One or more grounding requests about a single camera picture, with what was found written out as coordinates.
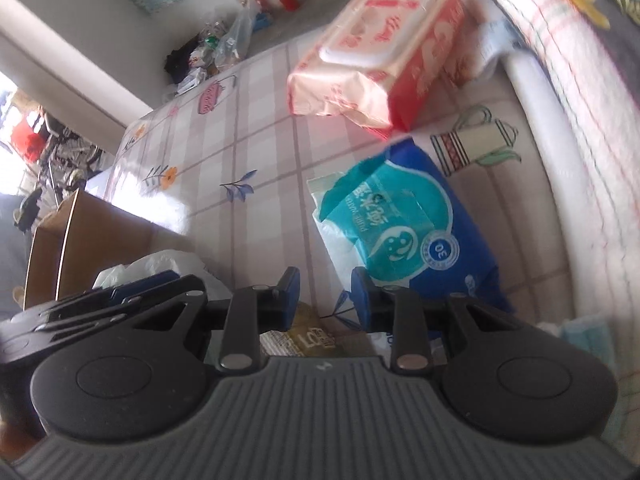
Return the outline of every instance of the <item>metal rivet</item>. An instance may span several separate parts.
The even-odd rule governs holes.
[[[254,363],[248,355],[229,354],[220,359],[220,365],[227,370],[244,370]]]
[[[429,365],[429,360],[420,354],[404,354],[396,363],[402,370],[422,370]]]

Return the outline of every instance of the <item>red and white wet wipes package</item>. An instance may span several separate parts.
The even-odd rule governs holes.
[[[460,0],[351,0],[289,74],[289,110],[409,131],[462,19]]]

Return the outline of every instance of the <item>blue tissue package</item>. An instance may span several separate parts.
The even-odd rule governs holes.
[[[357,262],[349,261],[344,240],[335,240],[337,232],[378,283],[408,285],[433,299],[468,294],[513,311],[478,228],[413,139],[309,187],[318,205],[316,223],[343,281]],[[342,254],[344,261],[337,261]]]

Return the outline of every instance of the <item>package lid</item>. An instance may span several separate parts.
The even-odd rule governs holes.
[[[434,2],[360,0],[345,25],[320,48],[320,59],[364,68],[385,66],[402,53]]]

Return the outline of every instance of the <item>cardboard box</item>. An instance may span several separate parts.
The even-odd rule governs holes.
[[[82,190],[36,229],[24,307],[89,290],[98,273],[150,253],[156,226]]]

